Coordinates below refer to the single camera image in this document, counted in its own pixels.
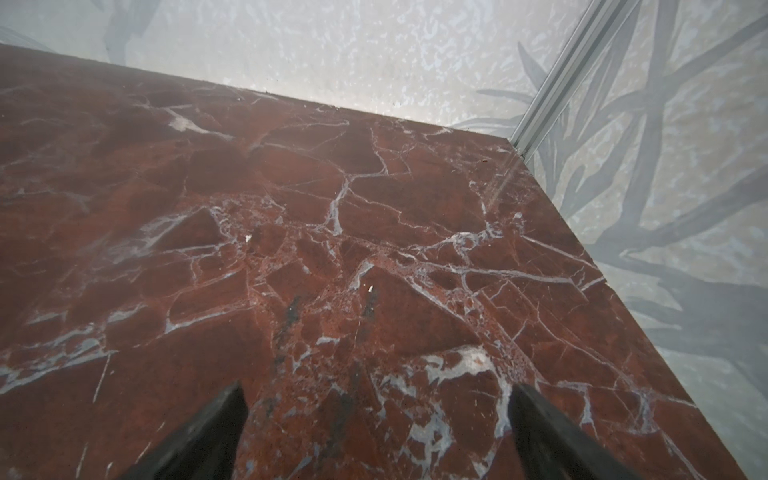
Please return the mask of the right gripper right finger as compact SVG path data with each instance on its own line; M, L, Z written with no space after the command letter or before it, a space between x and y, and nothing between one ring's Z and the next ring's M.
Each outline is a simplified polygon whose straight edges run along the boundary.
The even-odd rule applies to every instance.
M528 479L638 477L531 385L513 386L508 417Z

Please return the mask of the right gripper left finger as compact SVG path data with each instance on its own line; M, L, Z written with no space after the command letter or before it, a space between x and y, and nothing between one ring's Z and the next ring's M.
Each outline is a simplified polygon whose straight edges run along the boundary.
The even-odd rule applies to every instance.
M248 413L244 390L236 381L148 451L121 477L230 480Z

